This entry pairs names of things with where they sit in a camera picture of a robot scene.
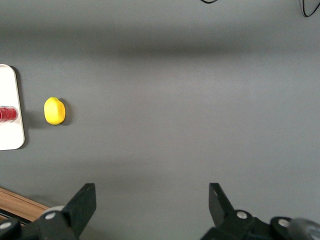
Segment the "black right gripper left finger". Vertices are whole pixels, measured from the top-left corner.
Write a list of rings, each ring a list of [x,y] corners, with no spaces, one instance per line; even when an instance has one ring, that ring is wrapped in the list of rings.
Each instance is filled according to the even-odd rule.
[[[46,210],[35,221],[34,240],[78,240],[96,211],[96,186],[86,183],[65,206]]]

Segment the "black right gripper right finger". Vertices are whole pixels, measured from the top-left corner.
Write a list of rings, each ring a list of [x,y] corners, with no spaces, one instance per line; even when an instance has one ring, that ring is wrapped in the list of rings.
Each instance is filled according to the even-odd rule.
[[[203,240],[270,240],[270,225],[244,210],[233,208],[219,183],[210,183],[208,208],[214,227]]]

